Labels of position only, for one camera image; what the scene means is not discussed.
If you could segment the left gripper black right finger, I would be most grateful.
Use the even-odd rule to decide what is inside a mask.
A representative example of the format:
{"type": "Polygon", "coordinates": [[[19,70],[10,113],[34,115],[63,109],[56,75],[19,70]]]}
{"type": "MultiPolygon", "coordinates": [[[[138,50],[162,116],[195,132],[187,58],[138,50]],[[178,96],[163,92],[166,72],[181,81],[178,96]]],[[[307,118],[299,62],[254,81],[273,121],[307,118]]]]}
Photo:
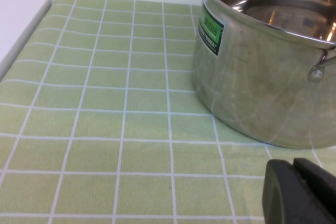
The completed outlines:
{"type": "Polygon", "coordinates": [[[335,176],[306,158],[295,158],[293,166],[320,211],[318,223],[335,223],[335,176]]]}

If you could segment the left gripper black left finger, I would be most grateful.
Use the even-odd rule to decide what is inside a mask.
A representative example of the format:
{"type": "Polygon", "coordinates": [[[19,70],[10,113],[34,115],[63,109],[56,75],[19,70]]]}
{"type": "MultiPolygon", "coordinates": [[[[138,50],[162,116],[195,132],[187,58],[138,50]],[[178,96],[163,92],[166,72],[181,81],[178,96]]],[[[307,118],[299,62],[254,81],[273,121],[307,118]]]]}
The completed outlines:
{"type": "Polygon", "coordinates": [[[262,207],[265,223],[318,223],[320,217],[293,163],[281,159],[267,162],[262,207]]]}

